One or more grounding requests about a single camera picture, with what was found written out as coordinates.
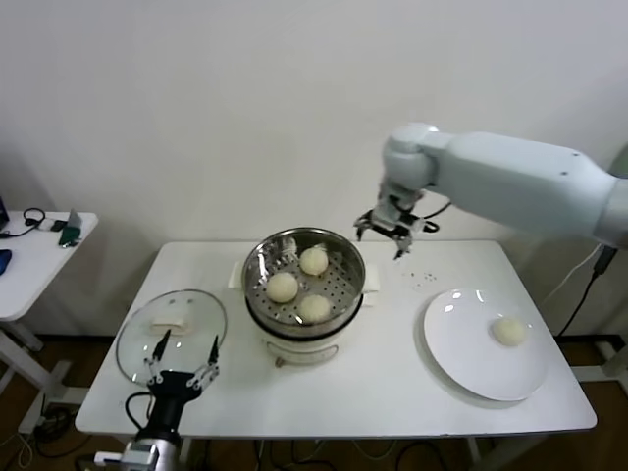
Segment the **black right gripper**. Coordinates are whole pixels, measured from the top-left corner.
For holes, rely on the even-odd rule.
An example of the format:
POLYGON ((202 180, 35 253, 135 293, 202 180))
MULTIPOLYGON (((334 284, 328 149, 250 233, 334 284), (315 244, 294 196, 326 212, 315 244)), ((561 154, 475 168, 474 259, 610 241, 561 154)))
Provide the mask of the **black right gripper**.
POLYGON ((356 240, 360 241, 373 225, 382 230, 394 231, 392 240, 396 244, 396 253, 393 259, 400 259, 410 251, 412 235, 424 227, 424 220, 413 214, 415 205, 422 196, 421 191, 403 187, 381 187, 372 212, 365 212, 353 223, 356 240))

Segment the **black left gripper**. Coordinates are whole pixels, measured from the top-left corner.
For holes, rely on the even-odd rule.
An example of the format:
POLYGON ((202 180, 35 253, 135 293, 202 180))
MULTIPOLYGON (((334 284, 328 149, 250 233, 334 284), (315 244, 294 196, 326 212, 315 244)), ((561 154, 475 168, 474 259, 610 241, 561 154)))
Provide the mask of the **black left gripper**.
POLYGON ((146 428, 165 432, 176 432, 185 406, 201 395, 220 374, 219 337, 215 336, 208 360, 194 373, 162 371, 161 360, 171 336, 168 329, 156 343, 152 355, 143 360, 147 370, 146 385, 155 402, 146 428))

